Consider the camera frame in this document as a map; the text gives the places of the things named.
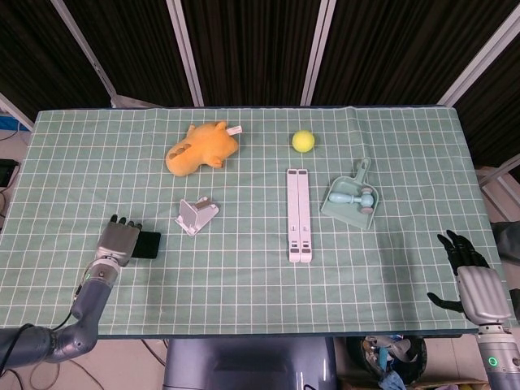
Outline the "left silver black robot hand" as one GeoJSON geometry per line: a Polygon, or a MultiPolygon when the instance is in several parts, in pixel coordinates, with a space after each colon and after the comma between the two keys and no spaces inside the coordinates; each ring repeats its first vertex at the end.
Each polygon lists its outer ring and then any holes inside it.
{"type": "Polygon", "coordinates": [[[95,259],[108,258],[120,267],[125,267],[136,247],[142,224],[119,218],[117,214],[110,217],[97,243],[95,259]]]}

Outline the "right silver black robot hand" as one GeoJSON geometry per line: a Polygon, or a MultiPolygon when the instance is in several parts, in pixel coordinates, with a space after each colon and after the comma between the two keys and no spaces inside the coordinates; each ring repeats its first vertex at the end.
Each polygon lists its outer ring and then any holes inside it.
{"type": "Polygon", "coordinates": [[[428,299],[441,309],[464,314],[479,327],[505,323],[511,312],[497,271],[466,237],[448,230],[437,239],[447,254],[459,299],[445,300],[433,292],[428,299]]]}

